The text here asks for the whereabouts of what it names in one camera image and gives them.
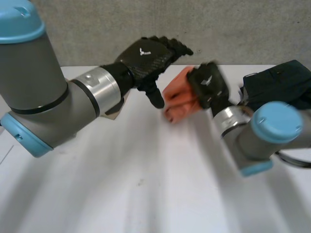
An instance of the gray wall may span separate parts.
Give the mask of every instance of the gray wall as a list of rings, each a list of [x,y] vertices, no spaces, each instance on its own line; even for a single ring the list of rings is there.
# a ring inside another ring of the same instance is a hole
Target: gray wall
[[[109,63],[141,36],[175,37],[195,51],[177,64],[311,68],[311,0],[32,0],[62,66]]]

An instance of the orange object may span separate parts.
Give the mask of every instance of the orange object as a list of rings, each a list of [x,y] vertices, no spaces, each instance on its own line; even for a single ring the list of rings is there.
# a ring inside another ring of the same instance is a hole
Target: orange object
[[[187,73],[192,69],[193,67],[184,68],[163,91],[166,104],[164,116],[171,123],[178,123],[202,109],[187,81]]]

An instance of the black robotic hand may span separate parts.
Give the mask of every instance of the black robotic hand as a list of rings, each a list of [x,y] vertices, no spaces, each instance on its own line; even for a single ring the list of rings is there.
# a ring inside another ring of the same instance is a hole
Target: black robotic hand
[[[132,87],[145,91],[152,105],[164,107],[164,100],[156,86],[159,74],[179,57],[193,55],[193,51],[176,39],[143,37],[127,48],[116,63],[124,64],[132,77]]]

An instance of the white table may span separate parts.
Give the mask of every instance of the white table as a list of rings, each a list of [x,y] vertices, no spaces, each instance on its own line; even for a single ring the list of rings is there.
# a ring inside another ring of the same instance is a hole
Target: white table
[[[171,66],[163,90],[185,66]],[[244,75],[221,66],[233,99]],[[73,77],[91,67],[64,67]],[[99,118],[40,159],[0,135],[1,233],[309,233],[311,171],[275,160],[242,178],[208,113],[169,124],[136,90],[115,121]],[[291,151],[307,157],[307,150]]]

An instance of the black band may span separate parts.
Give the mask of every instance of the black band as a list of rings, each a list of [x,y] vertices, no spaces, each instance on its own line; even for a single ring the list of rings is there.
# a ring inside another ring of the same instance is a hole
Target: black band
[[[74,80],[71,80],[71,82],[76,84],[78,87],[80,87],[85,92],[85,94],[87,95],[87,97],[89,98],[89,100],[91,101],[94,107],[96,117],[99,117],[101,111],[99,109],[99,105],[95,97],[93,96],[92,92],[79,80],[74,79]]]
[[[242,126],[242,125],[246,125],[246,123],[240,123],[240,124],[237,124],[235,126],[232,126],[230,127],[229,129],[226,129],[223,133],[222,133],[222,137],[224,137],[227,133],[231,132],[232,130]]]
[[[32,115],[32,114],[42,113],[42,112],[50,110],[51,108],[54,108],[57,105],[59,105],[61,102],[63,102],[66,99],[68,94],[69,94],[69,88],[68,88],[68,84],[67,84],[67,88],[66,88],[65,92],[57,100],[53,101],[52,103],[49,103],[47,105],[44,105],[44,106],[38,107],[38,108],[34,108],[34,109],[21,110],[21,109],[11,108],[11,110],[13,112],[15,112],[17,114],[21,114],[21,115]]]

